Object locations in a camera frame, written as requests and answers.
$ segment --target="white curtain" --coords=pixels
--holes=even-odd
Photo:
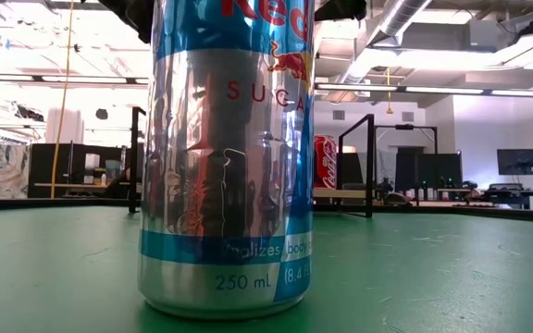
[[[379,184],[384,178],[394,183],[396,180],[396,152],[378,150],[378,179]]]
[[[28,197],[30,146],[0,144],[0,199]]]

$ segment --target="desk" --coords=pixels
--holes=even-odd
[[[451,202],[451,201],[420,201],[419,207],[453,207],[453,206],[466,206],[465,202]],[[492,207],[492,203],[471,203],[470,204],[473,207]]]
[[[129,186],[128,182],[119,183],[121,186]],[[35,187],[51,187],[50,183],[35,183]],[[106,190],[107,185],[92,185],[92,184],[55,184],[55,188],[58,189],[67,189],[67,191],[72,192],[89,192],[89,193],[102,193]],[[143,191],[143,185],[137,183],[137,192],[141,193]]]
[[[314,189],[314,198],[365,199],[366,192],[358,190]]]
[[[519,209],[531,209],[530,197],[533,197],[533,191],[487,190],[484,195],[494,204],[509,204],[519,206]]]
[[[145,304],[140,218],[105,206],[0,211],[0,332],[533,332],[533,222],[314,214],[305,299],[215,323]]]

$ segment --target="computer monitor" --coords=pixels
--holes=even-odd
[[[533,149],[498,149],[497,163],[502,176],[533,176]]]

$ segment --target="aluminum can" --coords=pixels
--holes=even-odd
[[[328,135],[314,137],[314,188],[337,188],[337,143]]]
[[[307,291],[312,0],[156,0],[139,290],[207,319]]]

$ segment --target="red bull graphic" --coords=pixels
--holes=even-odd
[[[154,13],[140,291],[185,316],[291,307],[310,283],[314,1]]]
[[[279,53],[279,44],[275,41],[270,42],[273,49],[270,54],[277,59],[277,64],[268,68],[268,71],[290,70],[295,79],[308,82],[308,66],[302,53]]]

